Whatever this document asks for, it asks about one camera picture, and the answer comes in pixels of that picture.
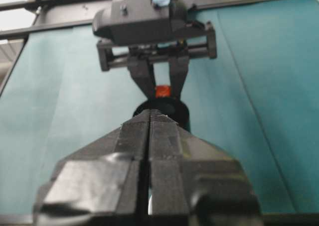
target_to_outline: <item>teal backdrop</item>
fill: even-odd
[[[242,163],[264,213],[319,212],[319,5],[277,0],[198,12],[218,58],[192,60],[191,131]],[[30,214],[62,157],[145,100],[126,68],[102,73],[90,26],[31,34],[0,98],[0,214]],[[168,67],[156,65],[159,84]]]

